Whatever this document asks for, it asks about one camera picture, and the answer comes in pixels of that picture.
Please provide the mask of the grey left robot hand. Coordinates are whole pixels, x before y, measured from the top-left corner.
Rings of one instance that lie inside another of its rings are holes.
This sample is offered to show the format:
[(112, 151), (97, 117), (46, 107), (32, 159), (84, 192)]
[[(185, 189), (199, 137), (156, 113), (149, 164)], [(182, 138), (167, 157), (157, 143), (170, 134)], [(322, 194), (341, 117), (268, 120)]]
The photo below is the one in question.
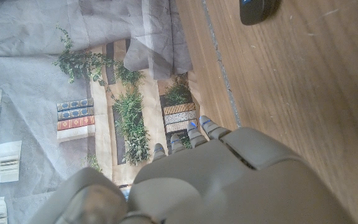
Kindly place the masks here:
[(84, 168), (66, 180), (32, 223), (353, 223), (310, 165), (252, 128), (230, 131), (207, 116), (172, 136), (124, 195)]

